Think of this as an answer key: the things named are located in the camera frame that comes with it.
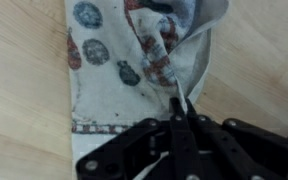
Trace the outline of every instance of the wooden table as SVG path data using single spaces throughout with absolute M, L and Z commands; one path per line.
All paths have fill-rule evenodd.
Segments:
M 234 1 L 196 107 L 288 135 L 288 1 Z M 71 180 L 63 0 L 0 0 L 0 180 Z

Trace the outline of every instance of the blue circle pattern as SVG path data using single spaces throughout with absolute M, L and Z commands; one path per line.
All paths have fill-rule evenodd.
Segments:
M 79 2 L 74 6 L 73 15 L 75 20 L 85 28 L 98 29 L 103 24 L 100 10 L 90 2 Z

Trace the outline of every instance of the towel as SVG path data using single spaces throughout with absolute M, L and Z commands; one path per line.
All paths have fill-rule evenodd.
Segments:
M 73 163 L 137 122 L 195 102 L 227 0 L 65 0 Z

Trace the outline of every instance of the wood grain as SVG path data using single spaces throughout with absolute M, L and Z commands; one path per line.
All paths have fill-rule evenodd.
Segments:
M 63 0 L 0 0 L 0 180 L 72 179 Z M 288 1 L 232 1 L 196 107 L 288 134 Z

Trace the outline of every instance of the screw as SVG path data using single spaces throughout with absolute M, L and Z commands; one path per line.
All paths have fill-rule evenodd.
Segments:
M 175 119 L 176 119 L 176 121 L 182 121 L 182 117 L 181 116 L 176 116 Z
M 200 116 L 199 119 L 200 119 L 201 121 L 206 121 L 206 118 L 205 118 L 204 116 Z
M 235 121 L 229 121 L 228 124 L 230 124 L 231 126 L 236 126 L 236 122 Z
M 200 180 L 200 178 L 195 174 L 191 174 L 186 177 L 186 180 Z
M 89 161 L 86 163 L 85 168 L 89 171 L 94 171 L 97 169 L 98 162 L 97 161 Z
M 151 121 L 150 121 L 150 125 L 151 125 L 151 126 L 156 126 L 156 125 L 157 125 L 157 123 L 156 123 L 156 121 L 154 121 L 154 120 L 151 120 Z
M 254 176 L 251 177 L 251 180 L 265 180 L 265 179 L 262 178 L 261 176 L 254 175 Z

